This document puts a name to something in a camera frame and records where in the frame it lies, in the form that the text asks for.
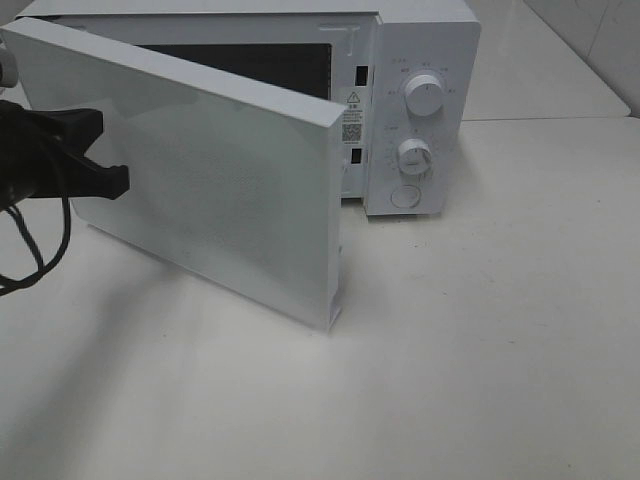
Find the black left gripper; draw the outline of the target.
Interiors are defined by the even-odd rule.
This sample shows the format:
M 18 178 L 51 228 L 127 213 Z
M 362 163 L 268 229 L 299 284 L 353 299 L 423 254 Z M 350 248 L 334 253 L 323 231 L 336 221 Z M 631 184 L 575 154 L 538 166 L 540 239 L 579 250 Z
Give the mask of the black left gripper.
M 69 198 L 122 196 L 130 189 L 128 167 L 103 167 L 84 156 L 103 132 L 99 110 L 34 111 L 3 100 L 1 208 L 27 198 L 58 198 L 68 205 Z M 58 143 L 78 154 L 59 152 Z

